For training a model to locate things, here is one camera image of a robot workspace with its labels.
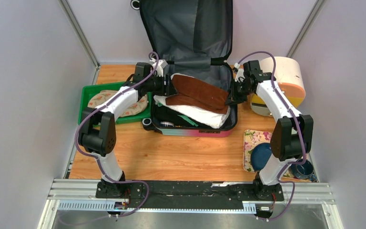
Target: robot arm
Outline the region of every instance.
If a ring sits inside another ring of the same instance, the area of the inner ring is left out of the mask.
[[[112,180],[125,180],[113,150],[116,144],[115,120],[147,92],[161,95],[174,93],[170,77],[168,75],[163,76],[163,68],[167,65],[165,60],[159,60],[155,76],[143,82],[137,88],[126,91],[151,72],[151,69],[156,66],[155,59],[151,60],[151,64],[137,63],[135,73],[131,76],[133,77],[132,82],[127,81],[124,83],[120,90],[108,100],[112,101],[110,104],[105,102],[95,108],[85,108],[82,112],[82,118],[85,119],[87,116],[92,115],[95,110],[101,108],[82,126],[78,135],[78,142],[87,152],[95,155],[99,169],[102,172],[102,180],[106,182],[113,183]],[[95,129],[94,126],[99,123],[101,125],[100,130]]]
[[[302,115],[281,92],[277,81],[271,82],[271,73],[264,73],[258,61],[249,61],[243,69],[235,64],[237,72],[231,100],[228,102],[241,103],[246,101],[250,93],[257,94],[266,103],[272,113],[276,126],[270,140],[272,155],[266,166],[259,172],[258,181],[263,187],[274,186],[284,173],[280,174],[288,163],[297,161],[302,156],[301,142],[295,131],[295,122],[299,122],[306,153],[311,149],[313,119],[310,115]]]

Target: suitcase lid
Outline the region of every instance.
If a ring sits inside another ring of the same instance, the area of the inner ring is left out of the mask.
[[[141,0],[152,49],[168,63],[220,65],[232,51],[232,0]]]

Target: black suitcase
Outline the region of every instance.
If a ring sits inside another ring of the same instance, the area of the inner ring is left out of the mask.
[[[153,50],[168,62],[164,74],[186,74],[230,92],[234,75],[226,59],[232,50],[232,0],[140,0],[139,10]],[[142,123],[164,135],[226,137],[238,117],[237,105],[231,105],[218,129],[168,126],[157,118],[159,110],[153,100],[151,120]]]

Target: green strap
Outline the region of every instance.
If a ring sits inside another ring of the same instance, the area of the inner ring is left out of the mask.
[[[158,107],[161,107],[161,106],[163,106],[163,104],[158,102]],[[185,115],[178,115],[178,116],[181,117],[182,119],[184,119],[185,121],[187,121],[188,123],[190,123],[191,125],[196,126],[196,127],[198,126],[198,124],[193,122],[189,117],[187,117]]]
[[[185,121],[187,121],[188,123],[190,123],[191,125],[194,126],[198,126],[197,123],[193,122],[189,117],[185,116],[185,115],[178,115],[179,117],[181,117],[182,119],[184,119]]]

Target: blue bowl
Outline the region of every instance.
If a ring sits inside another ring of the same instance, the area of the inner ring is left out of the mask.
[[[250,155],[250,164],[255,171],[262,170],[271,156],[270,143],[258,144]]]

